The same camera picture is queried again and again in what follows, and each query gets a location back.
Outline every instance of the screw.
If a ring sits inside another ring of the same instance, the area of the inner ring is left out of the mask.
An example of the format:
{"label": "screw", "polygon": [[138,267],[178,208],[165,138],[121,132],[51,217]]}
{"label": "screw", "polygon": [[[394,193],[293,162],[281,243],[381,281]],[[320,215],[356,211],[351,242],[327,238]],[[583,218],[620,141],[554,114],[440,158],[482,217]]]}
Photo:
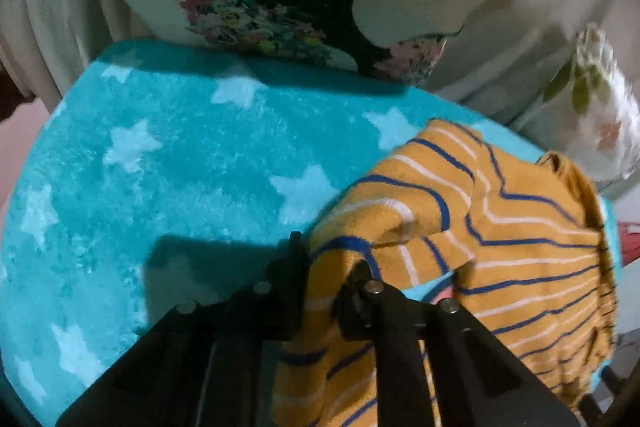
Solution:
{"label": "screw", "polygon": [[179,304],[176,304],[175,310],[181,315],[189,315],[196,311],[198,305],[195,301],[185,301]]}
{"label": "screw", "polygon": [[441,307],[442,311],[445,313],[453,314],[460,309],[460,304],[455,299],[441,299],[438,305]]}
{"label": "screw", "polygon": [[271,291],[271,283],[269,281],[258,281],[254,284],[254,293],[258,295],[267,295]]}
{"label": "screw", "polygon": [[373,293],[374,295],[377,295],[379,293],[382,293],[382,290],[385,289],[385,285],[380,281],[376,281],[375,279],[371,279],[371,280],[367,281],[366,283],[364,283],[364,289],[368,293]]}

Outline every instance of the leaf print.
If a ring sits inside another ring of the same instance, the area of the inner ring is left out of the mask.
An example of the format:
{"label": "leaf print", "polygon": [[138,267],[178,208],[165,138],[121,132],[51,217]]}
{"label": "leaf print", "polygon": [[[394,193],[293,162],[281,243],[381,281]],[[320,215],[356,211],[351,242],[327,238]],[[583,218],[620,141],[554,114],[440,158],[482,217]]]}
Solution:
{"label": "leaf print", "polygon": [[593,86],[598,99],[602,103],[609,103],[609,99],[611,98],[611,86],[609,86],[607,79],[602,76],[602,73],[596,66],[591,66],[589,68],[589,73],[591,75],[591,86]]}
{"label": "leaf print", "polygon": [[570,60],[556,73],[554,79],[546,86],[545,92],[542,95],[543,102],[553,100],[569,84],[571,80],[571,66],[572,61]]}
{"label": "leaf print", "polygon": [[584,116],[589,110],[589,86],[587,79],[581,75],[575,79],[574,84],[574,110]]}

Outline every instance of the floral pillow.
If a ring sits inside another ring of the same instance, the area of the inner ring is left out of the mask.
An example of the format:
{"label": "floral pillow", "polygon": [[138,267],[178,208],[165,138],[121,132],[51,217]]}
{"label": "floral pillow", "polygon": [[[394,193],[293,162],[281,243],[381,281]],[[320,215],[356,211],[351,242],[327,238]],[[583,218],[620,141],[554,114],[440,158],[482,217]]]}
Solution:
{"label": "floral pillow", "polygon": [[628,177],[640,160],[640,108],[604,31],[590,23],[540,99],[513,126],[573,159],[596,182]]}
{"label": "floral pillow", "polygon": [[422,86],[446,36],[429,34],[379,47],[358,29],[354,0],[178,0],[189,26],[214,49],[292,58],[343,68],[351,57],[361,74]]}

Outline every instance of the yellow striped sweater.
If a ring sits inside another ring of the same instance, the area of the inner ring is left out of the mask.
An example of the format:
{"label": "yellow striped sweater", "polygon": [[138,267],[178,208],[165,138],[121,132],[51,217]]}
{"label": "yellow striped sweater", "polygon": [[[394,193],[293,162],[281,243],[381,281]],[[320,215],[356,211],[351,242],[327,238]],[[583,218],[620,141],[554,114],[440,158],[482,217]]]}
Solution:
{"label": "yellow striped sweater", "polygon": [[276,372],[275,425],[376,424],[371,343],[342,341],[331,314],[360,259],[401,289],[456,270],[455,297],[575,406],[612,352],[617,302],[603,225],[593,185],[566,158],[529,164],[432,120],[314,230],[302,331],[282,346]]}

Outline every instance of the star pattern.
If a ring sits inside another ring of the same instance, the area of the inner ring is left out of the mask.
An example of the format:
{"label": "star pattern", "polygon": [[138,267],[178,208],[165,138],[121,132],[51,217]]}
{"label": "star pattern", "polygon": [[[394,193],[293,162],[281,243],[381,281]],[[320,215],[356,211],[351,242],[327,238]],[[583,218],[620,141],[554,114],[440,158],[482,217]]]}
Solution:
{"label": "star pattern", "polygon": [[385,114],[366,112],[363,116],[380,131],[378,147],[381,151],[390,151],[406,143],[420,131],[415,125],[407,122],[397,107],[392,107]]}
{"label": "star pattern", "polygon": [[144,60],[136,57],[135,50],[129,50],[124,55],[115,55],[111,59],[111,64],[100,75],[103,78],[115,78],[119,83],[127,82],[131,71],[140,67]]}
{"label": "star pattern", "polygon": [[51,331],[60,348],[60,367],[76,375],[85,387],[89,387],[106,371],[98,357],[86,347],[82,330],[77,324],[69,326],[66,331],[52,324]]}
{"label": "star pattern", "polygon": [[47,229],[58,222],[58,213],[51,205],[51,185],[45,185],[40,191],[28,190],[20,230],[33,235],[40,250],[45,245]]}
{"label": "star pattern", "polygon": [[340,193],[331,186],[319,165],[309,165],[300,178],[272,176],[269,181],[285,198],[278,216],[283,225],[312,222],[322,208]]}
{"label": "star pattern", "polygon": [[31,363],[27,360],[21,360],[18,357],[14,358],[15,366],[18,369],[18,380],[22,386],[33,396],[33,399],[42,405],[44,399],[47,397],[47,392],[36,380],[31,368]]}
{"label": "star pattern", "polygon": [[254,105],[255,92],[267,87],[245,68],[234,68],[226,75],[218,80],[218,90],[211,95],[211,103],[231,102],[240,109],[249,109]]}
{"label": "star pattern", "polygon": [[140,160],[143,153],[162,147],[162,144],[149,134],[146,120],[140,120],[131,129],[114,127],[111,129],[111,140],[113,146],[102,157],[102,163],[118,164],[129,174],[142,170]]}

